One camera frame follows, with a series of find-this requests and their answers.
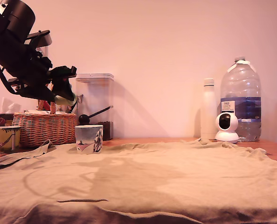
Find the security camera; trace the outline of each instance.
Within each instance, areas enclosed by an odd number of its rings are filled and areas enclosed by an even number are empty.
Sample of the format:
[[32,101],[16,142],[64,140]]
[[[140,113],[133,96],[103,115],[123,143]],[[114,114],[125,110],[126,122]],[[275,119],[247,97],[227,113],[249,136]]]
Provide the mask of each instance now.
[[237,143],[239,137],[235,130],[238,128],[238,119],[233,113],[225,112],[217,116],[215,120],[219,132],[215,138],[219,141]]

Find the ceramic mug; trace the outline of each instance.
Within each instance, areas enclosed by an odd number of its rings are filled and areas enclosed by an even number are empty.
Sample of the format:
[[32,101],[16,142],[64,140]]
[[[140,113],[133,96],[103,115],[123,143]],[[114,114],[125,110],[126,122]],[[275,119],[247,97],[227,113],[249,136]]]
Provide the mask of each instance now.
[[19,149],[21,137],[20,126],[1,126],[0,127],[0,152],[15,153]]
[[76,126],[75,137],[79,154],[98,154],[102,149],[103,125]]

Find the wooden table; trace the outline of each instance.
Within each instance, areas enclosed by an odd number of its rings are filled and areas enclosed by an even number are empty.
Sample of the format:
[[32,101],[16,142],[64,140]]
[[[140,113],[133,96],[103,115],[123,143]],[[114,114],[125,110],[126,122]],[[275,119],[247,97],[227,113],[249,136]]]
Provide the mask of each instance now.
[[[156,143],[156,142],[175,142],[175,141],[193,141],[196,138],[140,138],[140,139],[113,139],[110,141],[104,141],[105,146],[118,146],[127,143]],[[277,160],[277,143],[260,140],[259,142],[238,142],[239,146],[242,147],[252,147],[252,148],[263,148],[267,151],[268,156],[273,159]]]

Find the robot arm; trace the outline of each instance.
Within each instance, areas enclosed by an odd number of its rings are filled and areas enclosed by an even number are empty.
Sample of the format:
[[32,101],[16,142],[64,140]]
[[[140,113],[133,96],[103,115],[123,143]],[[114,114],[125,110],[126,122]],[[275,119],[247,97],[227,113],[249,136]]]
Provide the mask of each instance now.
[[[36,48],[52,43],[50,31],[29,34],[35,22],[32,9],[20,0],[0,3],[0,79],[9,92],[22,97],[42,99],[56,104],[74,105],[76,96],[69,78],[76,68],[53,67],[48,57]],[[6,80],[3,70],[15,78]],[[47,84],[52,83],[52,91]]]

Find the yellow cup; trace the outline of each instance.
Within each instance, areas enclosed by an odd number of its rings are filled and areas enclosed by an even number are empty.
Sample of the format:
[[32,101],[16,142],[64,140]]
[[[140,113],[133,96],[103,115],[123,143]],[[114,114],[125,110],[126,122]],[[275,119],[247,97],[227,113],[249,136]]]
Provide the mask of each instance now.
[[15,153],[19,149],[21,137],[20,126],[2,126],[0,127],[0,152]]

